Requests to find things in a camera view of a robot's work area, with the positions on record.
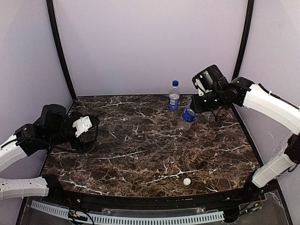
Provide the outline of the blue label Pocari bottle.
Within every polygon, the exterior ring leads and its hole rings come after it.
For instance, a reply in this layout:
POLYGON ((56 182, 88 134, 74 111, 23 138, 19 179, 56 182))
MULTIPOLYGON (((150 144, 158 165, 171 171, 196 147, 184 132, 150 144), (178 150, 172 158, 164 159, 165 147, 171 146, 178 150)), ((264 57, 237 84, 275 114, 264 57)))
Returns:
POLYGON ((195 122, 195 120, 197 119, 198 116, 199 116, 199 114, 194 112, 191 109, 190 104, 188 104, 181 114, 180 120, 178 121, 178 124, 177 124, 177 129, 179 131, 189 130, 189 128, 195 122))

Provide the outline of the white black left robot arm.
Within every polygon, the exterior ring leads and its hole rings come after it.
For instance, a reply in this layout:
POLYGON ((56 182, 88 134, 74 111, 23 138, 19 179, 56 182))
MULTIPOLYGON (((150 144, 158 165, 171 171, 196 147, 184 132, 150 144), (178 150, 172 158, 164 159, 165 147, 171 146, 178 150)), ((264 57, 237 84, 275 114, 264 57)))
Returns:
MULTIPOLYGON (((70 153, 90 151, 96 138, 83 142, 81 135, 95 128, 98 134, 98 118, 78 111, 67 114, 64 106, 44 105, 40 117, 32 124, 17 129, 0 146, 0 169, 3 171, 15 162, 29 157, 39 150, 57 149, 70 153)), ((30 196, 62 197, 63 187, 56 175, 43 175, 32 179, 1 179, 1 200, 30 196)))

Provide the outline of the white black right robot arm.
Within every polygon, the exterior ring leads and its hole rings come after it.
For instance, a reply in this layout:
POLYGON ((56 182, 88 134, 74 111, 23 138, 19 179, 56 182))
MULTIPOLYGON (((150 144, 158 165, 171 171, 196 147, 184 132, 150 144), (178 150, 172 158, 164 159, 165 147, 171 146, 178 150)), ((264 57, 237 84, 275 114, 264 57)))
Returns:
POLYGON ((267 164, 257 169, 246 188, 261 189, 271 180, 300 163, 300 108, 273 94, 260 83, 244 77, 228 81, 216 65, 199 72, 192 78, 198 93, 191 98, 190 107, 195 113, 203 113, 222 106, 236 104, 257 111, 292 132, 286 148, 267 164))

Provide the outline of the white bottle cap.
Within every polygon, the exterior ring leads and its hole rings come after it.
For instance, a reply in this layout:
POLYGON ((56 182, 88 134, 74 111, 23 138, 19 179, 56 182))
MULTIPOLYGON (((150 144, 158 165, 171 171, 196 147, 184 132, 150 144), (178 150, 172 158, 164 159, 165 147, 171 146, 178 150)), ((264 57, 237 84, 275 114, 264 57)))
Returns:
POLYGON ((185 178, 185 179, 183 180, 183 184, 184 184, 185 186, 189 186, 189 185, 191 184, 191 179, 190 179, 190 178, 185 178))

